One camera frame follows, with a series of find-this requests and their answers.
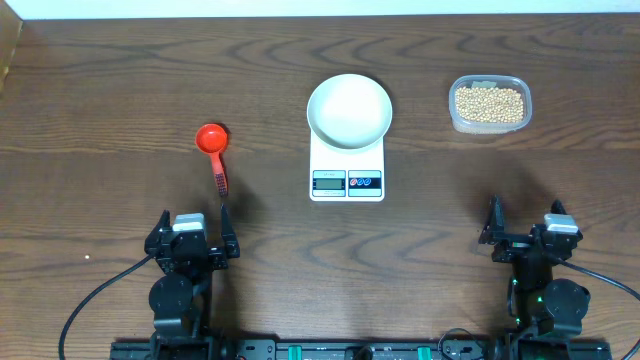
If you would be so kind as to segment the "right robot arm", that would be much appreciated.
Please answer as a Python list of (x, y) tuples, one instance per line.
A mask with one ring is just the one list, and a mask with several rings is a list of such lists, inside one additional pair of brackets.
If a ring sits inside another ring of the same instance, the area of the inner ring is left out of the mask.
[(570, 339), (581, 334), (590, 292), (554, 277), (553, 267), (570, 259), (582, 239), (574, 218), (558, 200), (541, 224), (534, 224), (527, 234), (513, 234), (506, 229), (500, 199), (491, 199), (479, 242), (493, 247), (494, 262), (512, 266), (508, 311), (520, 331), (530, 330), (534, 338)]

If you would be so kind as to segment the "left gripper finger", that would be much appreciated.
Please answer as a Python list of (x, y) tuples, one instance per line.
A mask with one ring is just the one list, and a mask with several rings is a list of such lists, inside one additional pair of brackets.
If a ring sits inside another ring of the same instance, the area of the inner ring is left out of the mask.
[(158, 222), (156, 223), (156, 225), (153, 227), (153, 229), (147, 236), (147, 240), (157, 241), (161, 236), (162, 231), (169, 226), (170, 226), (170, 212), (168, 210), (164, 210)]
[(228, 210), (225, 205), (220, 208), (221, 211), (221, 237), (226, 248), (238, 248), (239, 242), (237, 235), (231, 224)]

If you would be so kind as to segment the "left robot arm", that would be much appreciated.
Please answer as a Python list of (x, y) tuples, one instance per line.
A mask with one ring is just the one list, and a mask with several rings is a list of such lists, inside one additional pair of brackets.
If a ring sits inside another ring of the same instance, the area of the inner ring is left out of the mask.
[(222, 244), (207, 240), (202, 213), (178, 215), (170, 220), (164, 211), (144, 242), (164, 276), (151, 288), (149, 305), (154, 312), (156, 333), (165, 338), (196, 338), (210, 303), (211, 275), (224, 270), (240, 256), (237, 235), (227, 209), (220, 208)]

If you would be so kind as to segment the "red plastic measuring scoop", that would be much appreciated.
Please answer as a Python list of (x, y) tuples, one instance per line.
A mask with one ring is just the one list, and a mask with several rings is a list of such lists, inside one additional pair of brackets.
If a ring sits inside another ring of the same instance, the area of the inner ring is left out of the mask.
[(218, 193), (221, 197), (226, 197), (228, 183), (221, 158), (228, 145), (226, 130), (219, 124), (205, 124), (195, 135), (195, 145), (202, 153), (209, 156)]

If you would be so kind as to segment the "white digital kitchen scale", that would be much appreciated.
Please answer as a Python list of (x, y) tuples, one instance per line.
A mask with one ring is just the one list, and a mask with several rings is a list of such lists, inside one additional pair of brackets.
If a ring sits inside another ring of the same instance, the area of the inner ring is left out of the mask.
[(381, 202), (385, 198), (382, 139), (347, 151), (311, 133), (309, 198), (315, 202)]

